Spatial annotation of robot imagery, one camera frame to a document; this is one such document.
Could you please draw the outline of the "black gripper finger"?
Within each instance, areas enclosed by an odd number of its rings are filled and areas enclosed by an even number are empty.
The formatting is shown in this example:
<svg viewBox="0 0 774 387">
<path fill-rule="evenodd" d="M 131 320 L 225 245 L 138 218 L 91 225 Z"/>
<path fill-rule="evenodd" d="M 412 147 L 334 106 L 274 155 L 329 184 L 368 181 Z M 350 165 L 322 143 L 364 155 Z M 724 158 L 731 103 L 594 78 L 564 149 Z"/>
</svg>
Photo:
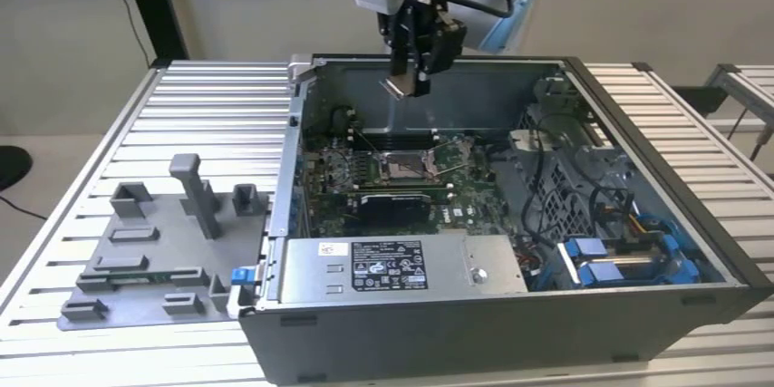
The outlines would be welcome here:
<svg viewBox="0 0 774 387">
<path fill-rule="evenodd" d="M 417 40 L 416 96 L 432 91 L 432 76 L 448 71 L 462 53 L 468 26 L 449 13 L 438 13 L 428 32 Z"/>
<path fill-rule="evenodd" d="M 405 4 L 390 19 L 390 86 L 414 86 L 418 78 L 414 6 Z"/>
</svg>

